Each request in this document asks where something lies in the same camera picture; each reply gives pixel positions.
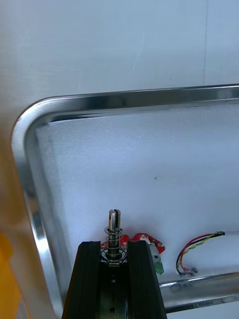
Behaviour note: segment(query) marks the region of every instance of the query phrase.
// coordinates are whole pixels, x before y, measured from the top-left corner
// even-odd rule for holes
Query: metal rod
[[[108,252],[107,258],[109,260],[117,260],[121,258],[120,255],[120,215],[119,209],[109,211],[109,228],[108,228]]]

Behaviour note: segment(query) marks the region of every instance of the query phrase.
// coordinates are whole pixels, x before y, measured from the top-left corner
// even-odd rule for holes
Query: white foam sheet
[[[239,229],[239,105],[137,111],[55,122],[37,130],[71,263],[82,241],[104,240],[111,208],[123,232],[166,247],[165,274],[192,238]],[[199,274],[235,270],[239,236],[185,256]]]

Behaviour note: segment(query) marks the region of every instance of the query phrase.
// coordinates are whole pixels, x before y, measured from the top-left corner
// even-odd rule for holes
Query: red component
[[[140,240],[142,237],[146,237],[151,243],[154,243],[155,246],[157,247],[159,254],[164,252],[165,247],[162,245],[162,243],[158,241],[157,239],[153,238],[152,236],[150,236],[149,234],[137,233],[136,235],[134,235],[132,239],[130,239],[130,241],[137,241],[137,240]]]
[[[127,241],[130,240],[130,241],[137,241],[137,240],[141,240],[141,238],[144,237],[144,238],[147,238],[151,243],[154,243],[155,246],[157,247],[157,250],[159,252],[159,254],[161,254],[162,252],[164,252],[165,250],[165,247],[162,245],[162,243],[160,241],[158,241],[157,239],[153,238],[152,236],[148,235],[148,234],[145,234],[145,233],[137,233],[136,235],[134,235],[133,238],[129,238],[128,235],[123,235],[122,238],[121,238],[121,243],[126,246],[127,245]],[[107,244],[106,243],[103,243],[101,245],[101,247],[103,248],[105,245]]]

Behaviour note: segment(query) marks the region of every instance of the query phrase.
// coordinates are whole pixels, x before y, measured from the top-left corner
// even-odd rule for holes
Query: orange object
[[[9,264],[12,247],[0,234],[0,319],[28,319],[20,289]]]

